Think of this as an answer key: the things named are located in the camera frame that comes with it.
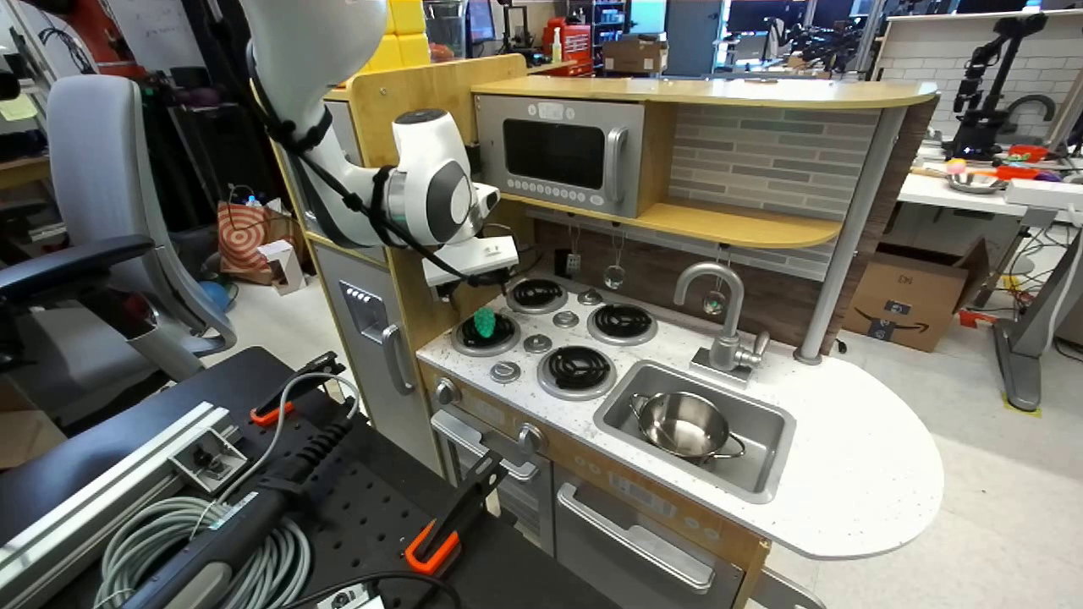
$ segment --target microwave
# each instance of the microwave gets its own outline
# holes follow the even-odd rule
[[[474,95],[474,127],[503,198],[641,215],[642,104]]]

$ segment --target wire bundle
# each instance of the wire bundle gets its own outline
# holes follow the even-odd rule
[[[228,515],[229,506],[200,499],[163,499],[142,509],[105,544],[95,609],[123,609],[153,570],[194,539],[194,529],[210,533]],[[294,523],[285,523],[260,552],[244,562],[222,609],[286,607],[300,596],[308,571],[310,544]]]

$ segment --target oven handle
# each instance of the oven handle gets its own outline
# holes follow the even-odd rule
[[[623,163],[619,163],[619,155],[623,155],[623,129],[608,129],[605,132],[605,163],[601,163],[601,168],[605,168],[605,177],[601,177],[601,198],[605,198],[605,202],[612,202],[612,210],[623,210]]]
[[[564,480],[561,490],[556,495],[556,501],[571,511],[577,523],[584,523],[588,529],[597,529],[598,535],[605,535],[608,541],[623,544],[625,552],[641,556],[642,562],[656,566],[660,571],[665,571],[669,579],[685,581],[687,590],[695,590],[697,596],[707,596],[714,586],[714,566],[687,556],[685,547],[677,547],[672,541],[660,539],[656,533],[642,529],[642,524],[616,524],[612,518],[605,518],[601,511],[581,506],[574,499],[577,485]]]
[[[485,453],[492,453],[485,447],[485,435],[477,427],[469,427],[466,420],[459,420],[457,413],[436,411],[429,423],[441,438],[447,438],[452,447],[466,450],[469,456],[482,462]],[[518,485],[531,485],[539,477],[539,467],[531,462],[512,464],[508,456],[501,456],[501,467]]]

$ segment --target floor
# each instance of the floor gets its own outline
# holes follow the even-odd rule
[[[244,289],[233,324],[300,367],[335,350],[319,285],[297,294]],[[899,394],[927,423],[945,462],[940,518],[911,544],[813,562],[770,547],[767,566],[834,609],[1077,609],[1083,607],[1083,368],[1044,357],[1044,407],[1002,404],[986,330],[951,330],[936,353],[843,335],[845,358]]]

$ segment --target black burner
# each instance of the black burner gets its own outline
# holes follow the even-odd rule
[[[464,350],[494,350],[515,338],[515,323],[497,315],[494,335],[477,335],[474,318],[459,324]]]
[[[564,289],[556,281],[542,281],[542,279],[531,279],[531,281],[520,281],[512,289],[512,300],[520,308],[549,308],[559,298],[564,298]]]
[[[550,382],[564,394],[584,394],[608,380],[608,358],[597,350],[564,347],[549,357]]]
[[[649,315],[637,306],[605,306],[593,315],[597,330],[612,338],[641,338],[649,332]]]

